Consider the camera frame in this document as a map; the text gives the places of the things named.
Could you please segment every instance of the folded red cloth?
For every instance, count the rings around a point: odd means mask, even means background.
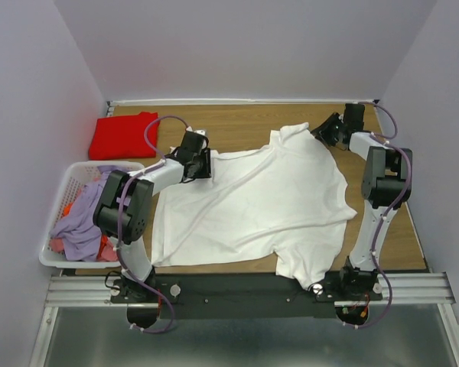
[[[146,126],[158,118],[158,113],[142,112],[139,115],[106,117],[97,120],[89,149],[94,161],[123,158],[151,158],[156,152],[145,141]],[[156,147],[158,125],[148,132],[148,140]]]

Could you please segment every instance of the purple cloth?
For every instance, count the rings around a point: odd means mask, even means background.
[[[107,177],[125,167],[99,166],[100,180],[86,184],[71,206],[70,213],[57,221],[50,231],[52,239],[63,239],[64,254],[69,261],[96,261],[99,253],[100,228],[93,225],[93,212],[99,202]]]

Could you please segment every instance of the white cloth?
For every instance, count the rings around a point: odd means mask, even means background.
[[[347,182],[308,124],[271,131],[254,151],[211,151],[213,178],[162,190],[155,213],[155,266],[278,256],[276,274],[303,288],[323,279],[343,243]]]

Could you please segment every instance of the wooden tabletop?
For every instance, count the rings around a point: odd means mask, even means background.
[[[159,116],[178,115],[193,128],[205,128],[208,131],[210,147],[219,152],[244,151],[260,148],[269,143],[270,130],[279,130],[284,125],[297,125],[309,122],[310,128],[319,126],[333,112],[343,112],[339,104],[278,104],[278,105],[235,105],[235,106],[117,106],[114,115],[136,115],[140,112],[157,112]],[[379,132],[376,114],[370,106],[364,116],[366,130]],[[184,129],[178,120],[164,120],[158,130],[158,148],[168,151],[170,146],[181,142]],[[330,148],[337,166],[345,176],[348,188],[346,201],[357,211],[354,219],[347,223],[343,248],[335,258],[333,270],[340,269],[345,258],[350,254],[359,234],[363,217],[364,202],[360,193],[365,161],[350,151]],[[158,158],[136,159],[148,166]],[[158,196],[153,198],[150,225],[143,239],[148,256],[151,255],[151,230]],[[277,256],[251,261],[239,261],[229,264],[171,266],[157,268],[157,273],[227,273],[249,271],[275,271]],[[380,264],[386,270],[425,269],[418,240],[405,205],[401,207],[391,222],[386,241],[382,248]]]

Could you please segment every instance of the wall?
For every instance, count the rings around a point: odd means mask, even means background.
[[[50,271],[39,264],[67,166],[103,98],[51,0],[0,0],[0,366],[28,365]]]
[[[413,219],[430,265],[448,273],[459,318],[459,0],[439,0],[382,102],[399,120],[397,140],[414,149]]]
[[[435,0],[55,0],[104,96],[379,98]]]

